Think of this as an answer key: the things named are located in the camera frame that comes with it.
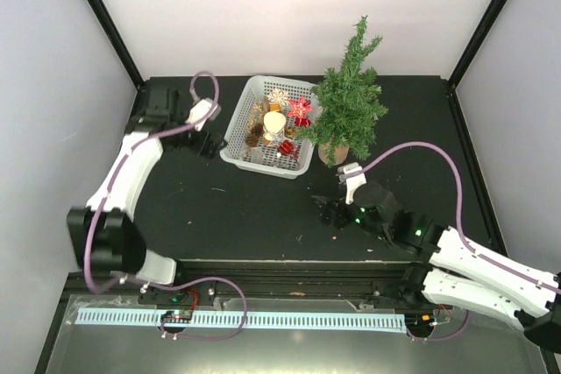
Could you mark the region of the silver star topper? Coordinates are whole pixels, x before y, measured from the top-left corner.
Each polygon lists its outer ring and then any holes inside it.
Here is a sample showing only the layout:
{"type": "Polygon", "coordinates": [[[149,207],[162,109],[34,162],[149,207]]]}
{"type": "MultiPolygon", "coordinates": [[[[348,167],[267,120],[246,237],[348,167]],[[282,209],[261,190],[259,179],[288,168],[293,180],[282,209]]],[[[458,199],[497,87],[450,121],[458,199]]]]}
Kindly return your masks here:
{"type": "Polygon", "coordinates": [[[265,131],[262,136],[262,142],[266,147],[278,148],[285,140],[284,130],[281,130],[278,133],[265,131]]]}

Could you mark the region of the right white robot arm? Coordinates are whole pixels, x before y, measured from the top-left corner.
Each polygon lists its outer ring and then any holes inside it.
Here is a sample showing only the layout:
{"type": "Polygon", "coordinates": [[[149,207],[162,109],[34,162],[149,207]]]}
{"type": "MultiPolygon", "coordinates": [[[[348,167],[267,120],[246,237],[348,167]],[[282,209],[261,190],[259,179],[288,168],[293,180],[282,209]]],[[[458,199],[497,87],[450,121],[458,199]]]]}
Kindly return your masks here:
{"type": "Polygon", "coordinates": [[[508,324],[536,346],[560,351],[560,277],[532,269],[462,240],[420,212],[407,211],[393,194],[371,182],[352,196],[315,195],[325,226],[356,225],[414,257],[399,283],[383,297],[418,309],[424,304],[461,307],[508,324]]]}

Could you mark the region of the white plastic basket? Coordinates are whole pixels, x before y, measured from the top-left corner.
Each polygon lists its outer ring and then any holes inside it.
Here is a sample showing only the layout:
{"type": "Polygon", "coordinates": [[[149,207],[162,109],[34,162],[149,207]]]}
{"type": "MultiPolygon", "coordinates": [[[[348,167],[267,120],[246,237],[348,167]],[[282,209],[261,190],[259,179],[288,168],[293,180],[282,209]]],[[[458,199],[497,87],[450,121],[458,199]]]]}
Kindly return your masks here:
{"type": "Polygon", "coordinates": [[[271,146],[260,140],[255,146],[249,146],[245,139],[250,129],[258,122],[257,108],[266,95],[279,89],[288,94],[293,101],[304,97],[310,102],[312,111],[307,114],[310,121],[315,121],[322,109],[311,92],[314,85],[307,81],[281,78],[277,76],[256,75],[251,77],[241,91],[238,103],[232,113],[224,139],[226,147],[220,151],[220,158],[237,168],[254,173],[263,173],[275,177],[293,180],[307,172],[314,155],[315,146],[307,139],[290,139],[294,149],[288,155],[279,151],[281,142],[273,141],[271,146]]]}

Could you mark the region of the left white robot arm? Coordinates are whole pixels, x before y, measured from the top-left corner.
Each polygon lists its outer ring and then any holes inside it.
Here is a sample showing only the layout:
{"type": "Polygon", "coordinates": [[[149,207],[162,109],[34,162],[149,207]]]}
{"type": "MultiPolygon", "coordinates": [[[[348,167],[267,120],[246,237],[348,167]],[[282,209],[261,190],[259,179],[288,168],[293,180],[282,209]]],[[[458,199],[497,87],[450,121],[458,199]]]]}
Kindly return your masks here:
{"type": "Polygon", "coordinates": [[[134,222],[139,196],[166,145],[193,147],[214,155],[217,145],[203,126],[219,111],[218,98],[201,98],[195,88],[188,113],[178,110],[179,94],[167,87],[148,92],[146,111],[133,117],[118,155],[101,186],[82,207],[67,213],[67,229],[87,288],[103,293],[127,281],[157,286],[169,303],[182,301],[188,282],[178,260],[148,247],[134,222]]]}

